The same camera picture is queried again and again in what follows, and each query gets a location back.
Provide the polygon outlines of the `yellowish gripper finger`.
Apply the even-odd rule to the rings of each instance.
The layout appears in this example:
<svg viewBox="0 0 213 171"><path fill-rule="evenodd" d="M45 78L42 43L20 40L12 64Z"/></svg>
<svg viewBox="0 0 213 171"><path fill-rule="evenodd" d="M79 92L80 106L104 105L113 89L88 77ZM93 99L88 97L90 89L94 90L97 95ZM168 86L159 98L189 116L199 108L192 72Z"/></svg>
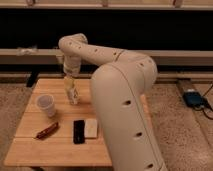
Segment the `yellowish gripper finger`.
<svg viewBox="0 0 213 171"><path fill-rule="evenodd" d="M74 88L74 79L72 77L64 77L64 86L66 90L71 90Z"/></svg>

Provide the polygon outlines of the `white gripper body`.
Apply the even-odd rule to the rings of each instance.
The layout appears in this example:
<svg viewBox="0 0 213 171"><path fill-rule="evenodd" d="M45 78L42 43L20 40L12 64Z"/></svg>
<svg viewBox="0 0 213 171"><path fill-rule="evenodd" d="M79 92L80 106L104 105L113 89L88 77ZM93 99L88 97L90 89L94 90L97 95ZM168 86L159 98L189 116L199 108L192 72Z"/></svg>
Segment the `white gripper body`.
<svg viewBox="0 0 213 171"><path fill-rule="evenodd" d="M81 68L81 58L77 56L65 56L63 71L70 76L77 76Z"/></svg>

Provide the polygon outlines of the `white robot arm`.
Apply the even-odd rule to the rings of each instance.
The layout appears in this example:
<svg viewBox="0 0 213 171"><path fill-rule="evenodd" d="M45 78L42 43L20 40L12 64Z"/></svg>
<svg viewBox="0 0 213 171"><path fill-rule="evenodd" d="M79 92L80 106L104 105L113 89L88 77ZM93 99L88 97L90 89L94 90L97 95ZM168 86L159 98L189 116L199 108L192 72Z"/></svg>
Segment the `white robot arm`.
<svg viewBox="0 0 213 171"><path fill-rule="evenodd" d="M132 50L91 45L83 34L62 37L59 49L98 66L90 80L91 103L114 171L168 171L141 102L157 78L154 60Z"/></svg>

